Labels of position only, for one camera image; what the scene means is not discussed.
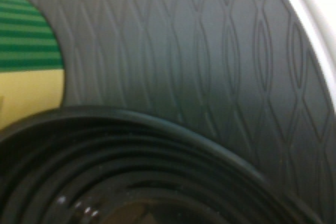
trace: rubber surface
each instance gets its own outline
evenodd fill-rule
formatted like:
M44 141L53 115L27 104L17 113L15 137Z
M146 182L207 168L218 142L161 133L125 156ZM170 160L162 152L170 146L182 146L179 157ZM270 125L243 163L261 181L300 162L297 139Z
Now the rubber surface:
M66 108L0 136L2 224L321 224L242 158L149 115Z
M32 0L65 106L152 114L216 140L336 223L335 110L288 1Z

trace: wavy tread pattern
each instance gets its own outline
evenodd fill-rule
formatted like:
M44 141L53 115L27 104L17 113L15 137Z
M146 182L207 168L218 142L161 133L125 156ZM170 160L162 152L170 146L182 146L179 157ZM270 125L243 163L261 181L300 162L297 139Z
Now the wavy tread pattern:
M282 0L32 0L62 45L65 106L111 105L230 148L336 223L336 127Z

